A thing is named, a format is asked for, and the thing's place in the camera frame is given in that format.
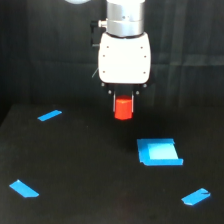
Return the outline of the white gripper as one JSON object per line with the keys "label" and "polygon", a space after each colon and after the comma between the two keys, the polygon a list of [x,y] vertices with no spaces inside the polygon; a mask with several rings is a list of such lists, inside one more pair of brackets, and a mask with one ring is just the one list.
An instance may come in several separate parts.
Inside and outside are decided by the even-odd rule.
{"label": "white gripper", "polygon": [[135,95],[149,84],[151,48],[146,32],[134,38],[117,38],[104,33],[98,52],[98,72],[101,84],[113,95],[113,112],[116,94],[126,93],[132,98],[134,113]]}

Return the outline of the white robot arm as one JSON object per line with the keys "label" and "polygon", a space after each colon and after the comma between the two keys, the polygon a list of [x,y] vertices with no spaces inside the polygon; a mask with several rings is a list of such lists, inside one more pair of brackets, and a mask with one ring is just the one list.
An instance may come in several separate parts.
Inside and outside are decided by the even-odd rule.
{"label": "white robot arm", "polygon": [[104,28],[98,47],[98,69],[102,86],[113,96],[116,119],[130,119],[134,97],[147,86],[151,69],[151,49],[144,31],[145,0],[106,0],[104,21],[92,21],[95,28]]}

